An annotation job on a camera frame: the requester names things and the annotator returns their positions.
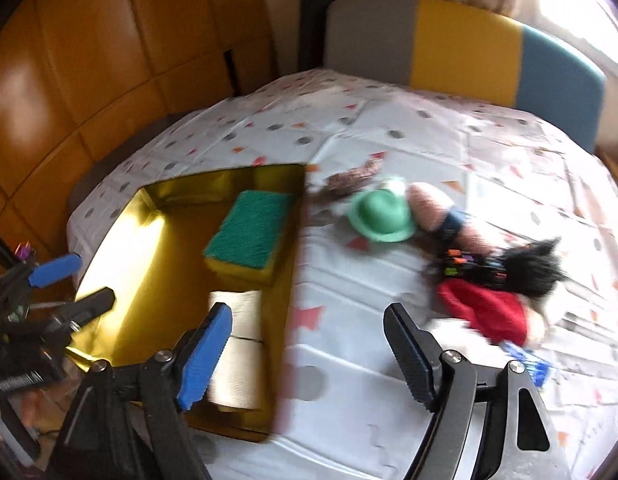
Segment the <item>blue cushion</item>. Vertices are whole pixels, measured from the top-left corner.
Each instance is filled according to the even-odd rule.
[[[593,152],[604,98],[604,74],[580,51],[524,26],[516,108],[554,124]]]

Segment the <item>black clamp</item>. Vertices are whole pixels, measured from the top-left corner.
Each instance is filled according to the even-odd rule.
[[[231,309],[216,303],[173,350],[143,364],[96,361],[64,420],[46,480],[210,480],[182,412],[202,399],[231,335]],[[141,402],[151,448],[131,424]]]
[[[443,351],[399,303],[384,311],[384,334],[413,398],[433,413],[406,480],[454,478],[476,402],[486,402],[487,411],[472,480],[570,478],[555,428],[521,362],[499,370]]]
[[[64,349],[71,335],[109,311],[116,300],[110,288],[102,288],[61,305],[50,320],[26,319],[34,288],[66,278],[79,267],[80,257],[68,254],[43,265],[19,262],[0,276],[0,436],[24,466],[38,458],[40,445],[8,397],[63,380]]]

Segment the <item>polka dot tablecloth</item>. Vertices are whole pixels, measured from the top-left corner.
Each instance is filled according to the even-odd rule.
[[[562,236],[569,293],[539,351],[555,366],[542,398],[573,478],[589,478],[618,437],[618,190],[595,157],[535,116],[328,70],[286,76],[190,114],[138,150],[73,213],[69,246],[87,266],[150,182],[300,162],[312,192],[370,155],[383,159],[378,179],[439,187],[502,246]],[[382,312],[399,301],[418,324],[443,315],[422,273],[430,254],[359,237],[347,203],[310,203],[301,231],[286,356],[294,390],[279,434],[264,444],[195,435],[216,480],[401,479],[422,440],[430,415],[411,399]],[[483,416],[478,405],[456,478],[471,475]]]

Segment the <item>blue clamp handle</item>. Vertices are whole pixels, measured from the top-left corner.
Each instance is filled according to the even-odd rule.
[[[37,266],[29,275],[29,285],[35,288],[45,288],[78,272],[81,264],[82,259],[75,253],[60,256],[60,258]]]
[[[182,366],[180,390],[176,400],[184,411],[191,409],[204,393],[224,350],[233,325],[231,309],[225,303],[216,303],[208,316],[210,319],[202,331],[195,348],[192,349],[186,363]]]

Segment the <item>gold box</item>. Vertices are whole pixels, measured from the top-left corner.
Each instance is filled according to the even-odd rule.
[[[140,188],[91,261],[77,298],[103,286],[113,309],[74,336],[68,355],[84,370],[144,362],[197,327],[214,290],[262,291],[262,410],[222,412],[206,397],[186,415],[200,430],[259,442],[272,432],[281,389],[286,316],[290,307],[304,193],[304,166],[284,164],[199,173]],[[213,272],[202,252],[237,196],[247,189],[291,193],[296,199],[271,284]]]

